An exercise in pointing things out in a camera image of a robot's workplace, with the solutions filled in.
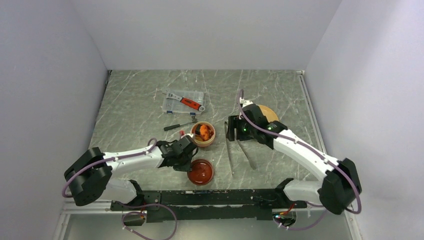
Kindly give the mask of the shiny metal tongs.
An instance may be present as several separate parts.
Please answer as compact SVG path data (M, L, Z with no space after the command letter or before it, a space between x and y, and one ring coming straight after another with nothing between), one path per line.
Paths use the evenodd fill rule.
M238 139L235 139L234 141L226 139L226 122L227 121L224 122L224 142L229 166L229 170L226 172L226 177L233 177L235 173L234 167L237 167L241 163L241 159L248 162L252 171L258 172L257 165L250 158L246 148L241 144L241 142Z

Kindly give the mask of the red round lunch box lid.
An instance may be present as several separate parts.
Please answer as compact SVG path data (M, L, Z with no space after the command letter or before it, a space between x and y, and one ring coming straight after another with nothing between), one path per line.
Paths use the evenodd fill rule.
M196 159L191 165L191 171L187 173L187 177L191 183L197 186L209 184L214 177L213 165L206 159Z

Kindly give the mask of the black sushi roll piece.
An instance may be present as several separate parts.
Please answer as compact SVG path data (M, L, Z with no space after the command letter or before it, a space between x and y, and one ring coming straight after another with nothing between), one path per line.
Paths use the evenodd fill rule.
M202 125L201 124L197 124L194 128L194 133L198 136L202 135L202 130L201 130Z

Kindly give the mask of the orange red food piece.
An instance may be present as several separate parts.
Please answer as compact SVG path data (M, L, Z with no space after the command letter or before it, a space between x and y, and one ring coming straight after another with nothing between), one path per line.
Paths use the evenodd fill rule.
M202 124L201 127L201 139L205 142L205 141L209 141L214 135L214 131L213 129L206 124Z

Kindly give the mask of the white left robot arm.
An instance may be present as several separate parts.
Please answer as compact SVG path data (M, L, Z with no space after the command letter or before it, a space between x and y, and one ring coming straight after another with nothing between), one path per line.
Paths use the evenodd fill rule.
M135 180L122 180L120 176L163 167L190 172L192 158L198 150L193 133L171 142L151 138L146 147L123 152L102 152L99 147L93 147L64 172L66 183L61 195L72 198L79 207L100 199L137 210L145 202L142 188Z

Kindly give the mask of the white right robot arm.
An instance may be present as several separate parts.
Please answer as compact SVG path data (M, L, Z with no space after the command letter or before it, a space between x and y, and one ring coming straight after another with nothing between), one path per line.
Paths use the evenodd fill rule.
M340 215L362 192L355 163L349 158L332 157L298 137L278 119L269 120L259 105L244 101L241 113L228 117L226 138L256 140L271 150L283 153L306 168L316 181L284 180L275 194L276 203L287 208L303 201L323 206L330 213Z

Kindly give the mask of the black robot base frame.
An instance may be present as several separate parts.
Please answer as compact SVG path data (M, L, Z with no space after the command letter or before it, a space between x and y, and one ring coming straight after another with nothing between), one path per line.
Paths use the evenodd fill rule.
M279 210L304 209L304 201L290 201L283 192L267 189L146 190L144 199L122 205L112 202L111 211L144 210L147 223L177 220L256 219L270 221Z

